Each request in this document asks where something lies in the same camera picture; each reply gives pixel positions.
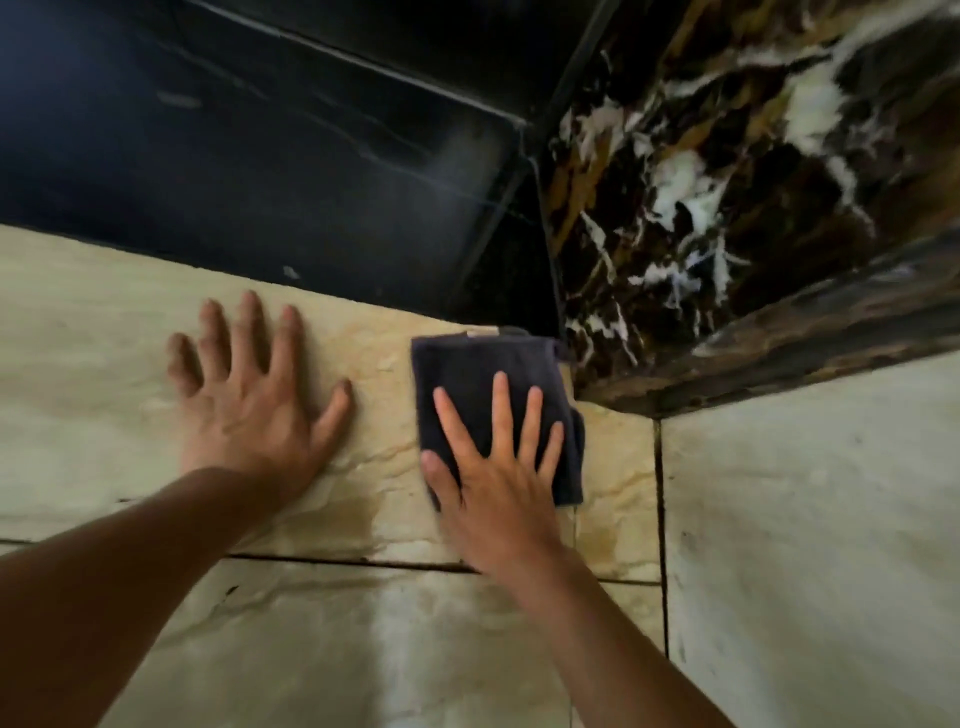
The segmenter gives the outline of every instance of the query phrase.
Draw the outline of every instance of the finger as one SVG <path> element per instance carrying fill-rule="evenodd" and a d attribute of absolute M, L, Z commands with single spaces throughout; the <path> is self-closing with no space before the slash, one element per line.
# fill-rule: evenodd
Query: finger
<path fill-rule="evenodd" d="M 167 339 L 167 377 L 183 400 L 193 397 L 201 387 L 200 379 L 190 367 L 190 347 L 190 339 L 181 333 Z"/>
<path fill-rule="evenodd" d="M 310 443 L 317 471 L 326 465 L 340 447 L 353 419 L 353 385 L 344 379 L 333 388 L 330 403 L 313 424 Z"/>
<path fill-rule="evenodd" d="M 457 408 L 453 406 L 453 400 L 446 393 L 443 387 L 437 387 L 433 390 L 433 406 L 437 409 L 437 417 L 440 418 L 440 427 L 444 431 L 446 441 L 450 444 L 453 451 L 453 457 L 461 467 L 470 460 L 476 460 L 480 457 L 476 446 L 473 444 L 473 438 L 467 432 L 464 421 L 460 419 Z"/>
<path fill-rule="evenodd" d="M 450 472 L 450 468 L 440 459 L 440 455 L 428 449 L 421 452 L 420 469 L 423 471 L 426 484 L 440 502 L 441 513 L 450 513 L 453 509 L 460 507 L 460 488 L 457 487 L 457 481 Z"/>
<path fill-rule="evenodd" d="M 540 444 L 540 412 L 543 409 L 543 390 L 531 387 L 527 394 L 527 413 L 520 431 L 520 448 L 516 459 L 529 471 L 537 469 L 537 446 Z"/>
<path fill-rule="evenodd" d="M 249 379 L 262 374 L 256 361 L 254 333 L 263 320 L 263 305 L 253 291 L 244 293 L 230 328 L 230 376 Z"/>
<path fill-rule="evenodd" d="M 550 427 L 550 439 L 547 440 L 546 449 L 543 451 L 543 458 L 540 461 L 540 469 L 537 476 L 540 482 L 547 487 L 553 485 L 553 476 L 557 474 L 557 466 L 560 464 L 560 453 L 564 450 L 564 424 L 554 423 Z"/>
<path fill-rule="evenodd" d="M 302 341 L 303 322 L 300 313 L 291 305 L 284 306 L 270 354 L 270 379 L 278 386 L 296 386 Z"/>
<path fill-rule="evenodd" d="M 207 299 L 200 307 L 200 329 L 197 356 L 204 382 L 223 381 L 229 371 L 227 322 L 224 309 L 213 299 Z"/>
<path fill-rule="evenodd" d="M 493 376 L 493 444 L 490 456 L 502 460 L 514 459 L 514 413 L 510 409 L 510 382 L 507 375 Z"/>

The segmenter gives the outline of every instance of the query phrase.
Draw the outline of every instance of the forearm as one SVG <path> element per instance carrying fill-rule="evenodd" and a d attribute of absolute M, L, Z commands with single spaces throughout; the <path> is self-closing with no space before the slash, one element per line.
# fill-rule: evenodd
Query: forearm
<path fill-rule="evenodd" d="M 276 505 L 229 471 L 0 559 L 10 726 L 95 725 L 196 581 Z"/>
<path fill-rule="evenodd" d="M 573 551 L 528 571 L 511 591 L 548 641 L 587 728 L 730 728 Z"/>

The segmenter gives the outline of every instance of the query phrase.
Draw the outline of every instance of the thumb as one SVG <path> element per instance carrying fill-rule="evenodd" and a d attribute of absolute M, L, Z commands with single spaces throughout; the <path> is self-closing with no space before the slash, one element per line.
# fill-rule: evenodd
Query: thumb
<path fill-rule="evenodd" d="M 423 479 L 440 502 L 441 512 L 449 513 L 459 508 L 460 488 L 440 455 L 433 450 L 424 450 L 420 453 L 420 468 L 423 470 Z"/>
<path fill-rule="evenodd" d="M 329 462 L 343 440 L 353 419 L 353 407 L 353 386 L 344 379 L 334 387 L 330 403 L 310 430 L 310 447 L 318 470 Z"/>

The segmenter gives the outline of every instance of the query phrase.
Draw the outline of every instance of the person's left arm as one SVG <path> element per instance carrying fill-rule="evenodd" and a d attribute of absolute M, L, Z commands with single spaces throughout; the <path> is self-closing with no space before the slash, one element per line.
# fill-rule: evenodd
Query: person's left arm
<path fill-rule="evenodd" d="M 195 350 L 182 334 L 170 338 L 185 428 L 180 479 L 0 558 L 5 726 L 95 726 L 191 587 L 333 455 L 352 412 L 349 382 L 311 421 L 298 396 L 300 316 L 283 310 L 267 371 L 254 341 L 262 316 L 249 292 L 228 331 L 208 301 Z"/>

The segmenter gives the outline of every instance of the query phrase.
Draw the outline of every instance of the dark gray cloth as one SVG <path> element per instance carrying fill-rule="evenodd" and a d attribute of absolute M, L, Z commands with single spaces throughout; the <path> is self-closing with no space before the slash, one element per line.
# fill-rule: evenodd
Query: dark gray cloth
<path fill-rule="evenodd" d="M 433 405 L 433 390 L 443 387 L 450 395 L 470 437 L 486 457 L 492 444 L 493 375 L 506 372 L 510 380 L 515 444 L 519 445 L 527 393 L 532 386 L 539 386 L 543 390 L 543 415 L 537 462 L 546 448 L 550 426 L 557 421 L 563 422 L 564 451 L 553 481 L 553 501 L 556 505 L 582 503 L 581 468 L 586 434 L 583 417 L 570 406 L 557 369 L 559 346 L 554 339 L 527 334 L 458 334 L 414 339 L 410 353 L 417 388 L 420 448 L 431 449 L 440 455 L 459 484 L 457 463 Z M 434 506 L 438 507 L 432 492 L 430 496 Z"/>

